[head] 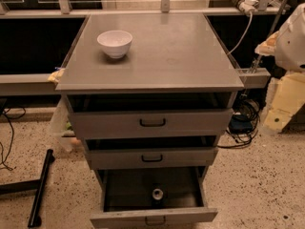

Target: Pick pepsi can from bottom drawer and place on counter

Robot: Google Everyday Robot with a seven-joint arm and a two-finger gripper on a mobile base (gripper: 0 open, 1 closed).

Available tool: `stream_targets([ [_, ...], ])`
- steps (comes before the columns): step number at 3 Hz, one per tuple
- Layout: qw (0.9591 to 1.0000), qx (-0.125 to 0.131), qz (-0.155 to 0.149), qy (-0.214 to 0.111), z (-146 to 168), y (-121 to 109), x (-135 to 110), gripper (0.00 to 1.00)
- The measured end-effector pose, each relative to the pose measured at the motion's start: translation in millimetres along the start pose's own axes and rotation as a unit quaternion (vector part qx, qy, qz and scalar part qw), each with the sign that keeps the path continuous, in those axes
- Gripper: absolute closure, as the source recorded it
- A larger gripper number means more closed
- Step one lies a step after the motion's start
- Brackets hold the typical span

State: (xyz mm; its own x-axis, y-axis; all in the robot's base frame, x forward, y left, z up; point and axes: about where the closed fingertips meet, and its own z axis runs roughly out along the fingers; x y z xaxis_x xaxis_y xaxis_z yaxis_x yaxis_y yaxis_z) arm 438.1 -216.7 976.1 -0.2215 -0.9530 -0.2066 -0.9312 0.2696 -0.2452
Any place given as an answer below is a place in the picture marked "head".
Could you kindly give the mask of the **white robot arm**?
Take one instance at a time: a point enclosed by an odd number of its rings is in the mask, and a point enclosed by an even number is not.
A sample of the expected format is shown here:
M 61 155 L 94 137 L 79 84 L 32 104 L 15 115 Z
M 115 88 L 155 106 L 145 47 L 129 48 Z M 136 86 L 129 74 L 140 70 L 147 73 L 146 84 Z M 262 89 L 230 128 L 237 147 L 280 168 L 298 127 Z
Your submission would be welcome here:
M 263 110 L 262 129 L 280 133 L 305 104 L 305 4 L 254 51 L 273 56 L 277 67 L 286 71 L 280 79 L 271 79 Z

